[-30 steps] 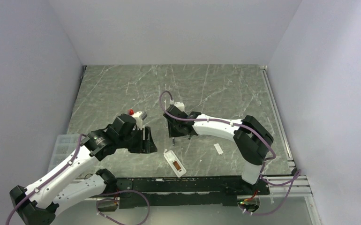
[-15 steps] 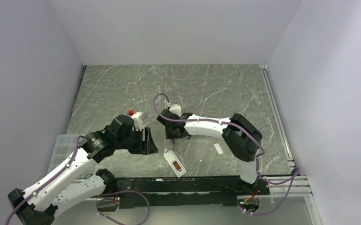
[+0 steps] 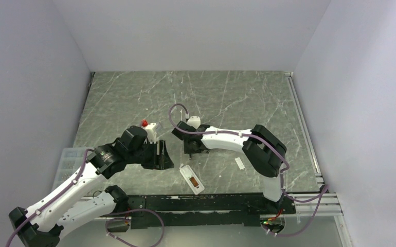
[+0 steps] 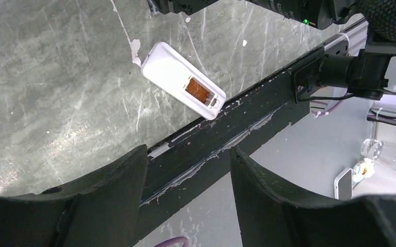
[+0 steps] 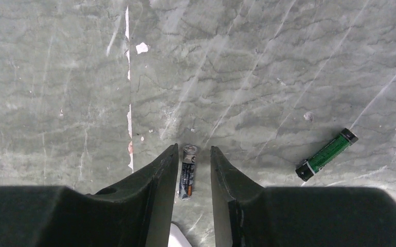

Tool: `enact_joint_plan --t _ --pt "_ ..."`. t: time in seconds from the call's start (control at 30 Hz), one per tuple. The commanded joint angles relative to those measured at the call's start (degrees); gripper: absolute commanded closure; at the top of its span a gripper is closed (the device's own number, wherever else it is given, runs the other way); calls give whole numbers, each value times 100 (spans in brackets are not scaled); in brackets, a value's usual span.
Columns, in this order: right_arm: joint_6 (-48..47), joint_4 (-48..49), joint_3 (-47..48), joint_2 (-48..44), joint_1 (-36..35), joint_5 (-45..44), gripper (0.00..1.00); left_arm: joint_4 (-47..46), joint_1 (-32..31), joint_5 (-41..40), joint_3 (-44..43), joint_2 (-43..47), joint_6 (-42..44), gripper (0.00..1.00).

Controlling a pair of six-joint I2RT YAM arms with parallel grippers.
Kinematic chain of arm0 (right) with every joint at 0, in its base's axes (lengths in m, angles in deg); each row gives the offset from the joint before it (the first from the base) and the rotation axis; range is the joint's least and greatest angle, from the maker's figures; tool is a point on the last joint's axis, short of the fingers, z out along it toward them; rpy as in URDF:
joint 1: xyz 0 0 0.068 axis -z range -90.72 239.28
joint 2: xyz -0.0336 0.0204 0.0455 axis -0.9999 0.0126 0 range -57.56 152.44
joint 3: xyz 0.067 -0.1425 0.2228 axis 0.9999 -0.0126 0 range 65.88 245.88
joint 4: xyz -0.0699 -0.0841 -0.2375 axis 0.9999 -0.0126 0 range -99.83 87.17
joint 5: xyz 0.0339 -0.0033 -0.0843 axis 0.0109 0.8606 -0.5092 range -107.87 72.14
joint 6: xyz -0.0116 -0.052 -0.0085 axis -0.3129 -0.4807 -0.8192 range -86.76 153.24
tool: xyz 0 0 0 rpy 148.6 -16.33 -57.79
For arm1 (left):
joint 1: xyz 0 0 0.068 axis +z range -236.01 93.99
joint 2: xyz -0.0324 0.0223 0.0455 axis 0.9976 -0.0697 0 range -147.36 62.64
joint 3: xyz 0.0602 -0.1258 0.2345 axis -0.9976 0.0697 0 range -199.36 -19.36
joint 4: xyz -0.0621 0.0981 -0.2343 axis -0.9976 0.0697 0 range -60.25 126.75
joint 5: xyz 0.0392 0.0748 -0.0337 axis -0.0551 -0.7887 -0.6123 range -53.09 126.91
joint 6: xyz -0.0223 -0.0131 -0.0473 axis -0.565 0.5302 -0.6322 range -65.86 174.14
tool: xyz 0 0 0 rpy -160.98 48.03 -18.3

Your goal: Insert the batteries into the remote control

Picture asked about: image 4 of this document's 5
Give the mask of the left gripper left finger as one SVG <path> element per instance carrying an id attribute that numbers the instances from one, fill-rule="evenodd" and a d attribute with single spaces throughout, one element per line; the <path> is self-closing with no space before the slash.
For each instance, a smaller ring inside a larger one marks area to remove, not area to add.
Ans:
<path id="1" fill-rule="evenodd" d="M 0 246 L 131 246 L 147 166 L 141 145 L 40 194 L 0 196 Z"/>

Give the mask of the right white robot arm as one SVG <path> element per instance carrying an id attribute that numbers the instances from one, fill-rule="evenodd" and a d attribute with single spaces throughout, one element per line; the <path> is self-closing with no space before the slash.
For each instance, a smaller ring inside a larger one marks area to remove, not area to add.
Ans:
<path id="1" fill-rule="evenodd" d="M 255 5 L 324 30 L 362 14 L 368 23 L 365 48 L 357 56 L 322 54 L 292 72 L 294 98 L 316 87 L 345 88 L 346 98 L 380 100 L 396 95 L 396 1 L 264 0 Z"/>

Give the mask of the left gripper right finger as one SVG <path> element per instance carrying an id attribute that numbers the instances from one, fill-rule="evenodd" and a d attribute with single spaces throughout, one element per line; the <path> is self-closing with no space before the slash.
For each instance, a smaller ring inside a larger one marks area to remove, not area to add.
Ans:
<path id="1" fill-rule="evenodd" d="M 230 150 L 244 246 L 396 246 L 396 195 L 348 201 L 304 189 Z"/>

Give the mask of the white remote control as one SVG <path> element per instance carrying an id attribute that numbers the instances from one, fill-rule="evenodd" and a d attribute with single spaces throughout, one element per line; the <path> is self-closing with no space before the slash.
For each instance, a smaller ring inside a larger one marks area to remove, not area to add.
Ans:
<path id="1" fill-rule="evenodd" d="M 156 43 L 141 74 L 207 120 L 216 119 L 226 93 L 166 42 Z"/>

